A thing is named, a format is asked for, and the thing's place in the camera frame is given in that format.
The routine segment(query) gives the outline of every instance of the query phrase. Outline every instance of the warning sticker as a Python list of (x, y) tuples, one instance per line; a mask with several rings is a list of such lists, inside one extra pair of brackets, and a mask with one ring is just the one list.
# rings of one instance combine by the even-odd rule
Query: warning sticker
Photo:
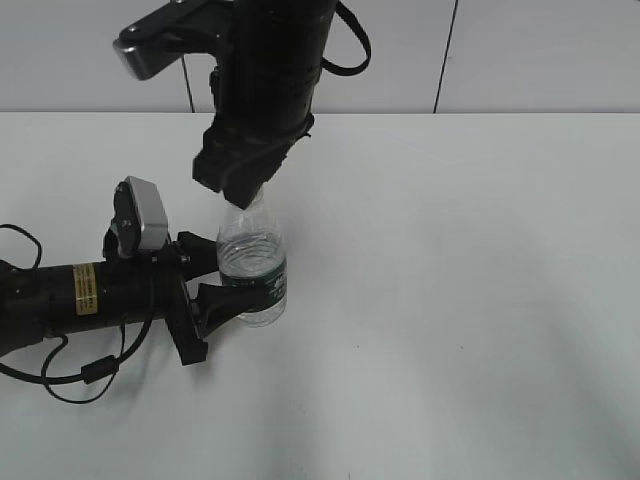
[(93, 263), (74, 265), (73, 279), (76, 286), (76, 313), (78, 315), (98, 313), (98, 286)]

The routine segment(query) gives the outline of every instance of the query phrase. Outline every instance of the plastic water bottle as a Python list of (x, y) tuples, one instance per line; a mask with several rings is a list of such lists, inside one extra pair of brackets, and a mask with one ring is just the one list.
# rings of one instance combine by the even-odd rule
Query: plastic water bottle
[(250, 327), (274, 322), (287, 304), (287, 261), (282, 233), (265, 204), (262, 189), (242, 210), (229, 203), (218, 233), (218, 266), (222, 284), (266, 286), (268, 300), (238, 316)]

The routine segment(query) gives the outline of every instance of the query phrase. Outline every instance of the white table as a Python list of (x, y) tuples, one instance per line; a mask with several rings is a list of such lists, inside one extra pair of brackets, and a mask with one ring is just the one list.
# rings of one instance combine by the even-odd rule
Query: white table
[[(223, 201), (190, 180), (209, 122), (1, 114), (0, 220), (44, 265), (98, 260), (136, 175), (173, 234), (215, 236)], [(85, 407), (0, 378), (2, 478), (640, 478), (639, 132), (622, 115), (319, 116), (267, 188), (283, 317), (227, 324), (187, 368), (157, 322)], [(32, 255), (0, 233), (0, 257)], [(51, 374), (117, 342), (74, 335)], [(2, 360), (35, 372), (53, 345)]]

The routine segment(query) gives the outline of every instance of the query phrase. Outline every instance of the cable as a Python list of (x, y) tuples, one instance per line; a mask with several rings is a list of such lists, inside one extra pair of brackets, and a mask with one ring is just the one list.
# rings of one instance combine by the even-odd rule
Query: cable
[[(31, 240), (36, 245), (36, 247), (38, 249), (38, 253), (37, 253), (37, 256), (36, 256), (36, 260), (35, 260), (33, 266), (30, 269), (21, 269), (19, 267), (15, 267), (14, 265), (8, 264), (10, 266), (10, 268), (12, 268), (13, 270), (18, 270), (18, 271), (30, 271), (31, 270), (31, 271), (35, 271), (38, 268), (38, 266), (40, 265), (40, 261), (42, 260), (42, 245), (38, 241), (38, 239), (36, 239), (33, 235), (31, 235), (29, 232), (27, 232), (24, 228), (19, 227), (17, 225), (8, 224), (8, 223), (7, 224), (1, 224), (0, 225), (0, 229), (9, 229), (9, 230), (13, 230), (15, 232), (18, 232), (18, 233), (24, 235), (29, 240)], [(23, 381), (23, 382), (43, 385), (45, 387), (45, 389), (47, 390), (47, 392), (49, 392), (49, 394), (51, 394), (53, 397), (55, 397), (58, 400), (61, 400), (63, 402), (74, 403), (74, 404), (90, 403), (92, 401), (97, 400), (102, 395), (104, 395), (104, 393), (107, 391), (107, 389), (111, 386), (111, 383), (113, 382), (113, 380), (115, 378), (115, 375), (116, 375), (116, 373), (118, 371), (118, 367), (120, 365), (122, 365), (125, 361), (127, 361), (129, 358), (131, 358), (131, 356), (140, 348), (140, 346), (144, 342), (145, 338), (147, 337), (147, 334), (149, 333), (149, 329), (151, 328), (151, 323), (153, 322), (154, 313), (155, 313), (155, 284), (153, 282), (153, 278), (149, 277), (149, 310), (147, 312), (146, 318), (144, 319), (144, 323), (142, 324), (142, 328), (140, 329), (140, 332), (138, 333), (138, 335), (134, 339), (133, 343), (129, 346), (129, 348), (127, 348), (125, 350), (124, 349), (124, 347), (125, 347), (125, 328), (124, 327), (125, 326), (124, 326), (124, 323), (120, 324), (120, 331), (121, 331), (121, 336), (122, 336), (122, 346), (121, 346), (121, 349), (120, 349), (120, 355), (118, 356), (118, 358), (115, 359), (115, 366), (113, 366), (113, 371), (111, 373), (111, 378), (109, 379), (107, 385), (105, 386), (105, 388), (98, 395), (96, 395), (93, 398), (90, 398), (90, 399), (87, 399), (87, 400), (71, 400), (71, 399), (67, 399), (67, 398), (61, 397), (60, 395), (56, 394), (51, 389), (52, 385), (68, 385), (68, 384), (71, 384), (71, 383), (77, 383), (77, 382), (82, 382), (82, 381), (86, 381), (87, 383), (89, 382), (89, 380), (87, 380), (88, 373), (87, 374), (80, 373), (80, 374), (77, 374), (77, 375), (69, 375), (69, 376), (64, 376), (64, 377), (48, 377), (46, 375), (47, 370), (49, 368), (49, 364), (51, 363), (51, 361), (69, 343), (69, 339), (64, 334), (57, 335), (57, 337), (62, 340), (62, 343), (60, 345), (58, 345), (56, 348), (54, 348), (51, 351), (51, 353), (49, 353), (49, 355), (45, 359), (44, 363), (42, 364), (42, 369), (40, 371), (40, 375), (39, 376), (38, 375), (31, 375), (29, 373), (25, 373), (25, 372), (22, 372), (20, 370), (16, 370), (16, 369), (11, 368), (11, 367), (9, 367), (7, 365), (4, 365), (2, 363), (0, 363), (0, 373), (2, 373), (4, 375), (7, 375), (7, 376), (9, 376), (11, 378), (14, 378), (16, 380)]]
[(191, 93), (191, 83), (189, 82), (189, 74), (187, 73), (187, 62), (184, 59), (184, 55), (180, 57), (182, 63), (182, 74), (184, 75), (184, 83), (187, 85), (187, 96), (189, 97), (189, 107), (191, 107), (191, 113), (196, 113), (196, 109), (193, 106), (193, 95)]
[(138, 333), (138, 336), (135, 338), (133, 343), (127, 348), (124, 353), (120, 354), (118, 357), (118, 364), (122, 365), (126, 360), (131, 358), (131, 356), (136, 353), (136, 350), (140, 348), (142, 342), (147, 337), (147, 333), (149, 333), (149, 329), (151, 328), (151, 322), (153, 322), (153, 314), (156, 308), (156, 292), (155, 285), (153, 284), (153, 278), (149, 277), (149, 311), (147, 312), (147, 317), (144, 319), (144, 323), (142, 324), (142, 328)]
[[(105, 393), (107, 393), (107, 390), (109, 390), (109, 387), (113, 383), (113, 380), (116, 378), (116, 373), (118, 373), (118, 371), (115, 370), (111, 374), (111, 378), (109, 378), (109, 381), (104, 386), (104, 388), (102, 390), (100, 390), (100, 392), (97, 395), (94, 395), (91, 398), (87, 398), (87, 399), (84, 399), (84, 400), (73, 400), (71, 398), (65, 398), (65, 397), (57, 394), (56, 392), (54, 392), (51, 389), (51, 385), (49, 384), (48, 377), (47, 377), (47, 370), (49, 368), (49, 365), (53, 361), (54, 357), (58, 353), (60, 353), (62, 351), (62, 349), (64, 347), (66, 347), (68, 345), (68, 343), (69, 343), (69, 339), (64, 334), (59, 335), (58, 338), (60, 338), (62, 340), (62, 343), (60, 343), (60, 345), (58, 345), (56, 348), (54, 348), (51, 351), (51, 353), (49, 353), (49, 355), (47, 355), (47, 358), (45, 359), (44, 363), (42, 364), (42, 370), (40, 371), (40, 378), (42, 380), (42, 385), (44, 386), (45, 390), (49, 393), (49, 395), (51, 395), (53, 398), (56, 398), (56, 399), (58, 399), (58, 400), (60, 400), (61, 402), (64, 402), (64, 403), (71, 403), (73, 405), (86, 405), (87, 403), (95, 402), (100, 397), (102, 397)], [(121, 338), (120, 357), (122, 357), (122, 353), (124, 352), (124, 344), (125, 344), (124, 322), (120, 323), (120, 338)]]
[(433, 104), (433, 113), (438, 113), (438, 105), (440, 104), (440, 94), (442, 93), (442, 83), (444, 81), (444, 71), (447, 68), (447, 60), (449, 59), (449, 48), (451, 48), (451, 39), (453, 38), (453, 26), (456, 23), (456, 17), (458, 16), (458, 2), (455, 0), (453, 4), (453, 15), (451, 16), (451, 26), (449, 27), (449, 37), (447, 38), (447, 46), (444, 50), (444, 58), (442, 59), (442, 70), (440, 71), (440, 81), (438, 82), (438, 93), (436, 94), (436, 101)]
[(26, 272), (28, 270), (35, 270), (36, 268), (38, 268), (40, 266), (40, 261), (42, 260), (42, 244), (38, 241), (38, 239), (36, 237), (31, 235), (24, 228), (18, 227), (17, 225), (13, 225), (11, 223), (3, 223), (2, 225), (0, 225), (0, 229), (13, 230), (14, 232), (20, 233), (21, 235), (23, 235), (23, 236), (27, 237), (29, 240), (31, 240), (35, 244), (36, 248), (38, 249), (38, 253), (36, 255), (36, 260), (35, 260), (35, 262), (33, 262), (33, 266), (30, 269), (29, 268), (19, 268), (19, 267), (16, 267), (15, 265), (11, 265), (9, 263), (8, 265), (12, 269), (18, 270), (19, 272)]
[[(134, 339), (133, 343), (127, 348), (126, 351), (120, 352), (120, 356), (116, 359), (118, 365), (122, 365), (125, 361), (127, 361), (131, 356), (140, 348), (142, 342), (144, 342), (149, 330), (151, 328), (151, 323), (153, 322), (153, 315), (155, 313), (155, 286), (153, 284), (153, 280), (149, 279), (149, 311), (147, 312), (147, 316), (144, 319), (144, 323), (142, 324), (142, 328), (138, 333), (137, 337)], [(9, 377), (15, 378), (16, 380), (21, 380), (27, 383), (34, 383), (36, 385), (45, 385), (45, 383), (49, 385), (68, 385), (70, 383), (82, 382), (85, 377), (82, 374), (77, 375), (69, 375), (66, 377), (46, 377), (46, 379), (42, 378), (42, 375), (31, 375), (29, 373), (21, 372), (20, 370), (16, 370), (7, 365), (0, 363), (0, 373), (3, 373)]]
[(357, 67), (341, 67), (336, 65), (333, 62), (330, 62), (326, 58), (322, 59), (322, 68), (327, 70), (328, 72), (333, 73), (334, 75), (339, 75), (341, 77), (351, 77), (353, 75), (358, 75), (364, 72), (369, 63), (371, 62), (371, 40), (369, 39), (369, 35), (363, 28), (363, 26), (358, 21), (358, 18), (355, 14), (349, 10), (344, 3), (338, 1), (336, 4), (336, 14), (342, 19), (342, 21), (351, 29), (356, 38), (362, 44), (362, 48), (364, 48), (365, 54), (367, 58)]

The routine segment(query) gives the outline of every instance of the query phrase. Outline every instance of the cylindrical motor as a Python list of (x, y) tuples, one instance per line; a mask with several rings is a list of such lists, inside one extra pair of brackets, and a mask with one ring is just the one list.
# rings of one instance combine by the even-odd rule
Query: cylindrical motor
[(131, 268), (114, 277), (107, 268), (102, 262), (7, 274), (0, 285), (0, 356), (53, 334), (142, 321), (151, 271)]
[(220, 113), (280, 135), (307, 122), (337, 0), (236, 0)]

